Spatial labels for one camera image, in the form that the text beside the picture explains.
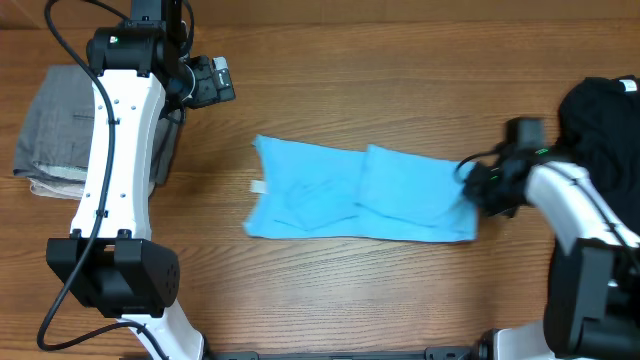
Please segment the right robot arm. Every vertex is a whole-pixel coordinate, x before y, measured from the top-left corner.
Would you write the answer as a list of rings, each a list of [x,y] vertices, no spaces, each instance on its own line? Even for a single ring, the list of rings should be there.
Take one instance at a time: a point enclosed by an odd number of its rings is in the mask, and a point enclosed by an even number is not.
[[[554,233],[542,320],[494,330],[480,359],[636,359],[639,237],[593,186],[588,171],[545,143],[542,120],[506,122],[492,165],[476,163],[463,193],[485,216],[536,208]]]

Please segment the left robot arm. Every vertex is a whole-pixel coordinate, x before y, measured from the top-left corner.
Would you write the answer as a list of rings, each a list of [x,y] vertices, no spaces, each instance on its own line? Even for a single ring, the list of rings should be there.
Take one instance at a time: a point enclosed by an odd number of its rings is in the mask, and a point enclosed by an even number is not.
[[[179,304],[178,257],[152,241],[149,218],[159,121],[180,126],[188,110],[235,97],[224,58],[192,55],[194,27],[188,0],[136,0],[76,57],[94,93],[88,173],[68,236],[46,249],[61,295],[129,329],[152,359],[212,357]]]

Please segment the light blue printed t-shirt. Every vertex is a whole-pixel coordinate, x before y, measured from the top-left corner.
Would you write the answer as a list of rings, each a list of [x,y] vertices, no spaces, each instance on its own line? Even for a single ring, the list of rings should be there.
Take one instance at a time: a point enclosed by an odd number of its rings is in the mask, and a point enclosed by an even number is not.
[[[341,150],[259,135],[263,178],[244,222],[252,237],[364,237],[451,243],[478,231],[463,194],[470,164],[369,145]]]

